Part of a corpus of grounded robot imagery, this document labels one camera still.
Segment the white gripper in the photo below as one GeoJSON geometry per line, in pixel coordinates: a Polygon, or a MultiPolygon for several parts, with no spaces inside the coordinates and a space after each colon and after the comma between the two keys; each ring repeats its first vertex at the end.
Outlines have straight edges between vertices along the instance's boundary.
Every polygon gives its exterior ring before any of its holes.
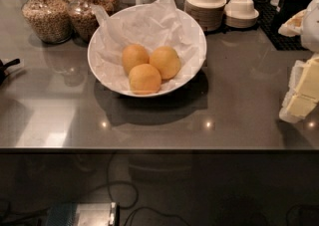
{"type": "MultiPolygon", "coordinates": [[[[301,35],[301,44],[314,53],[319,53],[319,0],[312,0],[306,10],[293,15],[278,29],[285,37],[301,35]]],[[[279,117],[296,123],[305,119],[319,103],[319,57],[306,62],[296,61],[290,74],[279,117]]]]}

